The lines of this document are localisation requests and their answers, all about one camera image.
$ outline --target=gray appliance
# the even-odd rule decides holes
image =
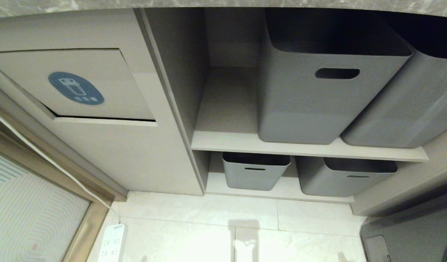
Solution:
[[[364,224],[369,262],[447,262],[447,194]]]

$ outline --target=frosted glass panel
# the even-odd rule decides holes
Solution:
[[[0,262],[57,262],[89,202],[0,156]]]

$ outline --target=plastic storage basket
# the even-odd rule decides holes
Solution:
[[[415,148],[447,130],[447,18],[381,16],[415,54],[342,136],[357,146]]]
[[[412,55],[373,12],[268,8],[259,137],[330,144]]]
[[[290,165],[290,156],[223,152],[225,179],[231,188],[269,191]]]
[[[348,197],[396,173],[393,161],[297,156],[296,166],[304,194]]]

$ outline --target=power cord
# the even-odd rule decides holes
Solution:
[[[77,183],[86,193],[90,194],[92,197],[97,199],[99,202],[101,202],[104,206],[106,206],[108,209],[110,209],[115,216],[118,218],[118,223],[120,224],[120,216],[113,210],[108,204],[106,204],[102,199],[100,199],[97,195],[89,191],[79,180],[77,180],[72,174],[70,174],[67,170],[59,166],[55,161],[53,161],[49,156],[47,156],[44,152],[40,151],[39,148],[37,148],[34,144],[32,144],[28,139],[26,139],[18,130],[16,130],[9,122],[7,122],[4,118],[0,116],[0,122],[7,126],[7,128],[12,131],[13,134],[15,134],[19,139],[21,139],[25,144],[27,144],[32,150],[36,151],[37,154],[42,156],[45,160],[47,160],[49,163],[51,163],[53,166],[55,166],[57,169],[59,169],[62,173],[66,174],[69,178],[71,178],[75,183]]]

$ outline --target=sticker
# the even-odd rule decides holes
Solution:
[[[64,72],[55,72],[50,74],[49,82],[62,95],[75,102],[90,105],[102,104],[104,102],[104,97],[94,85],[80,76]]]

